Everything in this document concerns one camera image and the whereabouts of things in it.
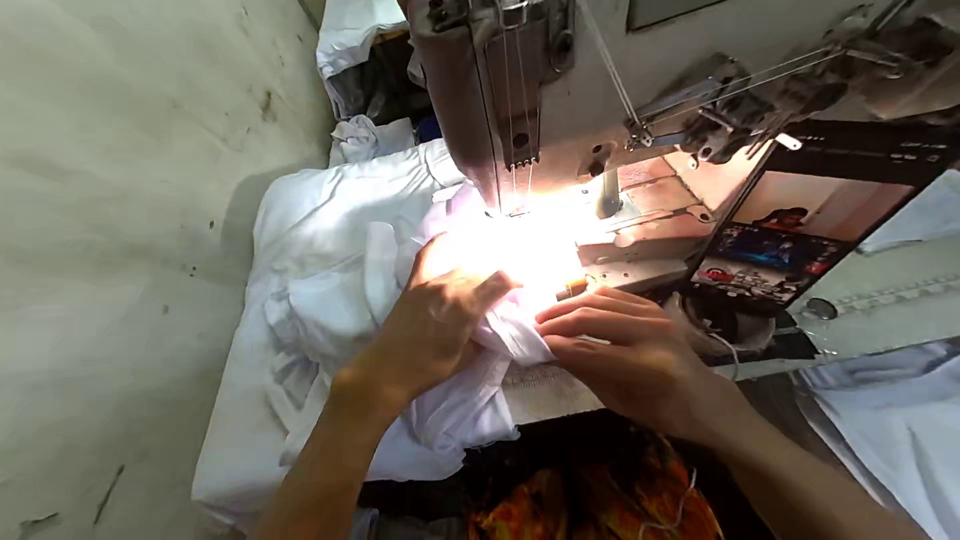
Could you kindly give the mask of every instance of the right hand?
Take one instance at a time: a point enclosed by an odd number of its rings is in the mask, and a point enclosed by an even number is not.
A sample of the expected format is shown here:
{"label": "right hand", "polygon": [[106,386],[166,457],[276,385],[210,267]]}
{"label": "right hand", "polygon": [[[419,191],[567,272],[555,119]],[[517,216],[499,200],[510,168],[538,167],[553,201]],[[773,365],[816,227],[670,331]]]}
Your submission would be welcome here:
{"label": "right hand", "polygon": [[713,446],[729,422],[754,414],[736,385],[709,370],[649,300],[604,287],[548,308],[537,322],[561,367],[647,428]]}

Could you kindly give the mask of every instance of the left hand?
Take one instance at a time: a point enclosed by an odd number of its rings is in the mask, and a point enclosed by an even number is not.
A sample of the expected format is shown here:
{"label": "left hand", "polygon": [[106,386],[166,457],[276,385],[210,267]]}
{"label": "left hand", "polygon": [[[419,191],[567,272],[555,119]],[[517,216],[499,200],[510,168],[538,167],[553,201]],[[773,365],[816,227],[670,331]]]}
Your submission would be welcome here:
{"label": "left hand", "polygon": [[337,374],[334,389],[363,390],[366,399],[396,415],[473,358],[477,346],[470,336],[518,285],[503,272],[485,279],[461,270],[430,277],[427,260],[436,239],[417,254],[410,280],[380,334]]}

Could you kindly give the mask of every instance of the bright light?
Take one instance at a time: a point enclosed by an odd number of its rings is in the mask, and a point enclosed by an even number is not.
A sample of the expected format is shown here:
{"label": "bright light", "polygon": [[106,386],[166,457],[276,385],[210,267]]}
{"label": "bright light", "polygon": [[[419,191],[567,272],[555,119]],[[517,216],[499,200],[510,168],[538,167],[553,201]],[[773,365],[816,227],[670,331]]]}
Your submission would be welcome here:
{"label": "bright light", "polygon": [[573,235],[553,212],[517,217],[489,217],[481,211],[459,211],[446,221],[447,234],[438,238],[425,262],[430,276],[454,268],[478,276],[503,270],[523,284],[523,311],[535,312],[556,303],[556,293],[582,280]]}

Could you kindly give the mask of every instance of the picture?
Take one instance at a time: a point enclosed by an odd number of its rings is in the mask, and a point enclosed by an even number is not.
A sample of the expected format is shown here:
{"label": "picture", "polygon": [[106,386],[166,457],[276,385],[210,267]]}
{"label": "picture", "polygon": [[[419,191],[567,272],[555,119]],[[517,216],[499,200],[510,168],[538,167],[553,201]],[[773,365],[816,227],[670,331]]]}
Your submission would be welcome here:
{"label": "picture", "polygon": [[809,281],[809,276],[722,258],[704,259],[693,275],[694,287],[702,283],[726,291],[728,296],[773,300],[782,304],[793,300]]}
{"label": "picture", "polygon": [[855,242],[912,190],[909,185],[767,171],[733,221]]}
{"label": "picture", "polygon": [[713,254],[784,271],[820,274],[848,247],[849,243],[828,238],[731,223],[721,231]]}

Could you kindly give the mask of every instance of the phone screen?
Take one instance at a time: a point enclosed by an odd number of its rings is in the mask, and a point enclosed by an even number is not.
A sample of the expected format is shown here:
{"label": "phone screen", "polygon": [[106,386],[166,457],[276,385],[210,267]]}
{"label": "phone screen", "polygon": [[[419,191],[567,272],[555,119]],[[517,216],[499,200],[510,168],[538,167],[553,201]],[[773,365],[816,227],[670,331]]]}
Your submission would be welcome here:
{"label": "phone screen", "polygon": [[[694,271],[690,291],[745,311],[784,308],[956,159],[955,134],[931,141],[903,127],[801,126],[795,136],[804,148],[775,149],[755,173]],[[870,148],[870,137],[878,148]],[[929,148],[910,146],[917,144]]]}

